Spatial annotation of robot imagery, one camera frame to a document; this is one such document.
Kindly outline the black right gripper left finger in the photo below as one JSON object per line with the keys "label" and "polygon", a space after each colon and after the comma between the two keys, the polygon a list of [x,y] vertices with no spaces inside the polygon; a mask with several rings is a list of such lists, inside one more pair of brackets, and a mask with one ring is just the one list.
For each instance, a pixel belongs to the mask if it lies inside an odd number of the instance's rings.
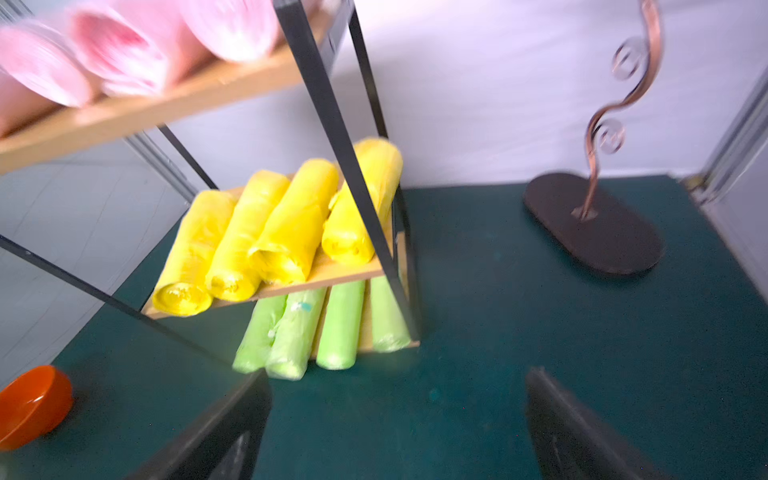
{"label": "black right gripper left finger", "polygon": [[272,408],[264,370],[215,402],[130,479],[250,479]]}

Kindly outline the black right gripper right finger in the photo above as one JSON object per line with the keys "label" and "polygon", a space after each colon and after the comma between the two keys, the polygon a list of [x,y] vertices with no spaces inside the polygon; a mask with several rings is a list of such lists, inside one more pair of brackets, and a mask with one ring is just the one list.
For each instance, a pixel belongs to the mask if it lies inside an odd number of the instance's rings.
{"label": "black right gripper right finger", "polygon": [[526,420],[544,479],[668,479],[544,369],[525,377]]}

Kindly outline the green trash bag roll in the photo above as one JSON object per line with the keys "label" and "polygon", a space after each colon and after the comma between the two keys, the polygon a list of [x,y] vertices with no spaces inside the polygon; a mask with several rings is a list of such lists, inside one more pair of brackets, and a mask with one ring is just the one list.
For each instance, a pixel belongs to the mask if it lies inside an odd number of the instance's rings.
{"label": "green trash bag roll", "polygon": [[327,288],[290,293],[276,324],[275,338],[266,361],[270,378],[298,381],[306,373]]}
{"label": "green trash bag roll", "polygon": [[386,277],[370,280],[370,306],[373,349],[391,353],[406,348],[412,339]]}
{"label": "green trash bag roll", "polygon": [[287,296],[274,296],[255,303],[247,329],[236,351],[234,371],[249,374],[266,366],[273,342],[274,329],[286,308]]}
{"label": "green trash bag roll", "polygon": [[361,328],[365,280],[331,288],[316,363],[325,370],[346,370],[356,361]]}

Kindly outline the pink trash bag roll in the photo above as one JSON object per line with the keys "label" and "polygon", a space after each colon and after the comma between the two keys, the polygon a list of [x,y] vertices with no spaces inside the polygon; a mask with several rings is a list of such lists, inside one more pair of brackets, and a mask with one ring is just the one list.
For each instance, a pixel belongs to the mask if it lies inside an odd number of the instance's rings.
{"label": "pink trash bag roll", "polygon": [[67,39],[112,97],[156,96],[212,60],[179,1],[89,1],[69,9]]}
{"label": "pink trash bag roll", "polygon": [[28,17],[1,28],[1,68],[57,104],[82,108],[102,96],[102,80],[87,70],[66,36],[63,15]]}
{"label": "pink trash bag roll", "polygon": [[272,1],[181,1],[180,10],[197,40],[228,62],[261,60],[284,40]]}

